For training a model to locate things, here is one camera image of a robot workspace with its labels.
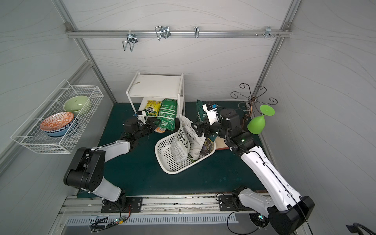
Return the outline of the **white green fertilizer bag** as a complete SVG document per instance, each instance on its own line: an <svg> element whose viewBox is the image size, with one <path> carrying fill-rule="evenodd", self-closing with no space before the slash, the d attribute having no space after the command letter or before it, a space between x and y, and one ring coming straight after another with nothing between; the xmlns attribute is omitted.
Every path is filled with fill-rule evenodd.
<svg viewBox="0 0 376 235"><path fill-rule="evenodd" d="M183 125L184 131L188 136L188 140L191 144L189 153L188 153L188 158L195 162L199 159L200 151L202 150L202 147L205 142L205 137L201 136L199 137L192 127L192 121L190 121L187 117L180 115L180 122L181 125Z"/></svg>

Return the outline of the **green white-striped fertilizer bag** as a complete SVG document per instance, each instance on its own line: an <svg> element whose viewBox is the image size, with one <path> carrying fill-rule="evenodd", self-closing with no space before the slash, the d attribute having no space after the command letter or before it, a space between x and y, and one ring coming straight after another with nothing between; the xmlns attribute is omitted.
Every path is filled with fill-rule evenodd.
<svg viewBox="0 0 376 235"><path fill-rule="evenodd" d="M158 119L161 123L158 127L166 128L166 130L175 130L175 118L177 115L177 101L174 99L164 99L162 101L162 106L158 113Z"/></svg>

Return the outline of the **dark green fertilizer bag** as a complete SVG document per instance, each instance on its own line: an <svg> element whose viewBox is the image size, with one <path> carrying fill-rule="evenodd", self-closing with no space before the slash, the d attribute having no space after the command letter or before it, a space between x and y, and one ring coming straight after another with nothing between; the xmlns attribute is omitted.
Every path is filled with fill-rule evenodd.
<svg viewBox="0 0 376 235"><path fill-rule="evenodd" d="M202 149L200 153L204 156L210 154L213 150L215 150L214 144L215 144L215 139L217 137L216 134L211 134L209 136L209 131L207 129L209 125L209 120L207 117L206 111L203 109L203 105L205 105L202 101L197 100L196 101L196 110L197 110L197 122L201 123L204 122L204 126L202 128L203 131L203 136L205 137L204 144L202 146Z"/></svg>

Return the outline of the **white perforated plastic basket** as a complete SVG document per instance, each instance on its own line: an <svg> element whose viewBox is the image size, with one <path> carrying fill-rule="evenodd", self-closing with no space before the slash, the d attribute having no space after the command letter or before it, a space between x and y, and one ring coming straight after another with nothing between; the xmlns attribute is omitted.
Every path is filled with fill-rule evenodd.
<svg viewBox="0 0 376 235"><path fill-rule="evenodd" d="M178 174L178 173L180 173L180 172L200 163L204 159L210 157L211 155L214 154L214 152L216 150L216 143L213 143L212 144L213 149L209 154L207 154L207 155L200 154L198 160L194 161L194 162L191 161L190 159L186 159L181 164L178 164L175 161L173 154L170 151L171 144L172 144L173 140L175 139L176 135L177 135L177 132L175 132L175 133L173 133L173 134L171 134L167 137L164 137L164 138L160 139L155 145L155 155L156 155L156 158L158 160L158 163L159 163L160 167L162 168L162 170L167 174L171 174L171 175Z"/></svg>

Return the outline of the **orange white small bag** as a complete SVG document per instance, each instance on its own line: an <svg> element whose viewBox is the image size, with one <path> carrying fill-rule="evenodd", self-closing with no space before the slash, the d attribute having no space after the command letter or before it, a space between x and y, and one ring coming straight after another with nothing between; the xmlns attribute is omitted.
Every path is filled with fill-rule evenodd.
<svg viewBox="0 0 376 235"><path fill-rule="evenodd" d="M166 128L163 127L157 127L154 132L156 133L164 133L166 131Z"/></svg>

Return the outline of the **black white soil bag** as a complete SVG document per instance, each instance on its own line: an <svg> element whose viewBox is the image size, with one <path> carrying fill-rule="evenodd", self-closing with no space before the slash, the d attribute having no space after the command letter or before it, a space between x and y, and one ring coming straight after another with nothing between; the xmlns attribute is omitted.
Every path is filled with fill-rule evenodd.
<svg viewBox="0 0 376 235"><path fill-rule="evenodd" d="M171 144L170 151L179 166L188 158L191 144L184 127L181 125Z"/></svg>

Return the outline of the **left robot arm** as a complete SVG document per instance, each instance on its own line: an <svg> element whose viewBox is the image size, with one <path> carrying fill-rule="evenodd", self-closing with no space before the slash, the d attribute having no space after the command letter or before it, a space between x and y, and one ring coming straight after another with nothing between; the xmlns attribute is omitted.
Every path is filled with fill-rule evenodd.
<svg viewBox="0 0 376 235"><path fill-rule="evenodd" d="M105 163L134 150L138 140L152 134L160 123L156 117L145 122L132 117L123 124L124 131L119 140L104 146L79 148L65 173L64 184L109 202L122 202L124 191L104 177Z"/></svg>

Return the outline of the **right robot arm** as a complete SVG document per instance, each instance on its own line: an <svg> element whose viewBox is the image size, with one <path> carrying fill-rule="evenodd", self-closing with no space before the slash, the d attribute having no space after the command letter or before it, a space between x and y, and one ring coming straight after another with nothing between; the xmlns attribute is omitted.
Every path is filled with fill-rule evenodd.
<svg viewBox="0 0 376 235"><path fill-rule="evenodd" d="M207 119L191 124L198 136L213 134L239 156L259 178L269 193L266 197L243 188L237 193L241 205L266 216L273 229L280 235L291 235L307 222L315 203L309 196L302 196L276 170L263 149L254 142L250 132L243 130L240 117L234 109L218 109L217 105L204 104Z"/></svg>

